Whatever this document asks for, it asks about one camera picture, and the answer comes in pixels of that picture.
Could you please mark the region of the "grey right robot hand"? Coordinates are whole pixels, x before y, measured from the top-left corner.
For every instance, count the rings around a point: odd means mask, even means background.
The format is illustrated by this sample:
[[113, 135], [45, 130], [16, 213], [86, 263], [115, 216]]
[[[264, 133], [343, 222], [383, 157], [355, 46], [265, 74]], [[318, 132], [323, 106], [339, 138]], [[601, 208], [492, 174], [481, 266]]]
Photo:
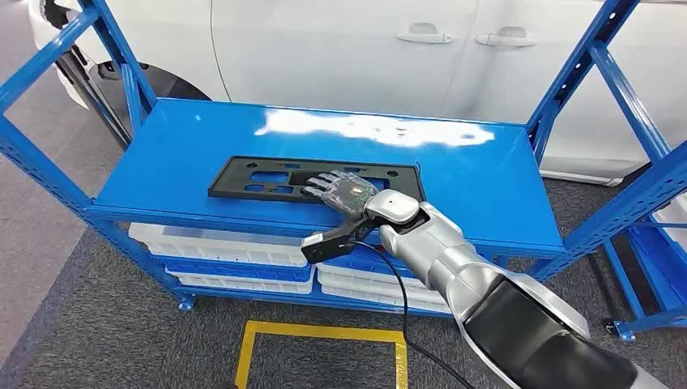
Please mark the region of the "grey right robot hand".
[[322, 200], [350, 220], [359, 220], [378, 188], [354, 173], [332, 170], [307, 179], [301, 193]]

